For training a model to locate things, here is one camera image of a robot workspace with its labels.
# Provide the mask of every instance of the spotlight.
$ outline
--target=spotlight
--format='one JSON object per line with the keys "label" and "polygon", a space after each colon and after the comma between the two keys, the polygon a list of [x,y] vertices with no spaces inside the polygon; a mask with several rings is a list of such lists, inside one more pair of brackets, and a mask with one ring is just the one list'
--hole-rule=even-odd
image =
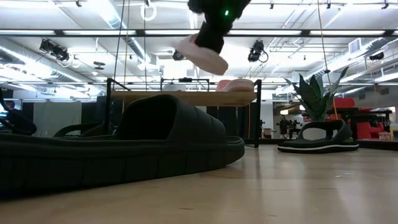
{"label": "spotlight", "polygon": [[383,58],[384,58],[384,53],[383,52],[380,52],[380,53],[378,53],[376,55],[372,55],[372,56],[369,57],[370,60],[381,60]]}
{"label": "spotlight", "polygon": [[39,49],[46,54],[50,53],[50,55],[54,56],[58,61],[61,62],[69,61],[68,49],[56,45],[52,43],[50,40],[42,40]]}
{"label": "spotlight", "polygon": [[[267,55],[267,60],[261,61],[260,56],[262,53],[265,53]],[[250,53],[248,56],[249,62],[257,62],[260,61],[262,63],[266,63],[268,61],[268,54],[264,50],[264,44],[262,43],[262,40],[256,40],[256,42],[253,45],[253,48],[250,49]]]}

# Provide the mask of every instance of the black slide sandal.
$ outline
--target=black slide sandal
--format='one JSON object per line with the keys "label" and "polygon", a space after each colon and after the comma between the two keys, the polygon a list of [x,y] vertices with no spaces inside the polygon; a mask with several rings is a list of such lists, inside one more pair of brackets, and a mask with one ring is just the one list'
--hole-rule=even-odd
{"label": "black slide sandal", "polygon": [[244,141],[172,95],[127,107],[115,135],[59,139],[0,134],[0,192],[75,189],[220,169]]}
{"label": "black slide sandal", "polygon": [[[326,137],[317,140],[304,139],[303,132],[310,128],[325,130]],[[333,136],[334,130],[338,130],[335,136]],[[281,152],[309,154],[354,151],[359,148],[359,143],[351,138],[352,134],[349,126],[343,120],[311,122],[301,129],[296,140],[280,143],[278,150]]]}

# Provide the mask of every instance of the rope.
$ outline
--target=rope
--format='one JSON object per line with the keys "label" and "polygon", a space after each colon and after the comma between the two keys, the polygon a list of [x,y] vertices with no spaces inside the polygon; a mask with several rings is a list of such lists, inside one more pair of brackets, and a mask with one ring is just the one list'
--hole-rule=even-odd
{"label": "rope", "polygon": [[[325,59],[326,70],[328,70],[328,62],[327,62],[327,60],[326,60],[326,52],[325,52],[325,41],[323,40],[323,29],[322,29],[321,9],[320,9],[319,0],[317,0],[317,1],[318,1],[319,26],[320,26],[320,29],[321,29],[321,40],[322,40],[323,57],[324,57],[324,59]],[[329,85],[331,86],[331,81],[330,81],[329,73],[327,73],[327,75],[328,75]],[[338,117],[337,117],[336,103],[335,103],[335,97],[334,97],[334,96],[333,96],[333,108],[335,109],[335,116],[336,116],[336,119],[338,119]]]}

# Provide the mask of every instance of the green plant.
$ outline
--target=green plant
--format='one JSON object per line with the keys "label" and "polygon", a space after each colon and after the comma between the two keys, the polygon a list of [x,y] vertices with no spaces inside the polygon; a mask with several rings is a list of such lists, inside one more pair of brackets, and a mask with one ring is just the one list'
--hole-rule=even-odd
{"label": "green plant", "polygon": [[310,82],[307,83],[303,76],[300,74],[300,86],[294,85],[290,80],[286,79],[289,85],[294,87],[296,95],[300,95],[300,103],[303,105],[307,113],[310,115],[312,121],[324,121],[326,112],[328,111],[330,105],[333,103],[333,98],[335,97],[338,84],[346,75],[348,67],[344,68],[341,72],[339,78],[330,89],[324,93],[322,77],[316,78],[313,75]]}

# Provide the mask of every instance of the red furniture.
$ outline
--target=red furniture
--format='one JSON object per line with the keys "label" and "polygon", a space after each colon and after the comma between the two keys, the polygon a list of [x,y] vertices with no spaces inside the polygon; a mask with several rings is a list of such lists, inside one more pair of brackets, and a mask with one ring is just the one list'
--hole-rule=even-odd
{"label": "red furniture", "polygon": [[384,125],[382,122],[377,124],[377,128],[372,128],[369,122],[356,123],[356,135],[358,140],[379,140],[379,133],[381,132],[384,132]]}
{"label": "red furniture", "polygon": [[353,98],[335,98],[336,108],[353,108],[355,107],[355,101]]}

